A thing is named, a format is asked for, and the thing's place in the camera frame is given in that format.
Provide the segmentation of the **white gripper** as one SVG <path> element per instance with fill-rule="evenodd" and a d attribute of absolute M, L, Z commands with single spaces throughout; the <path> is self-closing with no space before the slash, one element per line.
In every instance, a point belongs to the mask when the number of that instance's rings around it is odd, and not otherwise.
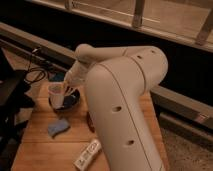
<path fill-rule="evenodd" d="M 89 71 L 90 64 L 76 60 L 72 67 L 66 72 L 64 83 L 69 87 L 81 85 Z"/>

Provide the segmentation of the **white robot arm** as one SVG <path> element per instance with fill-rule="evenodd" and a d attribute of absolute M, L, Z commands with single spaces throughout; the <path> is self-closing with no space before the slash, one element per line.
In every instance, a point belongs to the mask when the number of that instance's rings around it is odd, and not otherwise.
<path fill-rule="evenodd" d="M 65 76 L 83 84 L 90 116 L 110 171 L 165 171 L 139 97 L 165 77 L 168 61 L 155 46 L 80 44 Z"/>

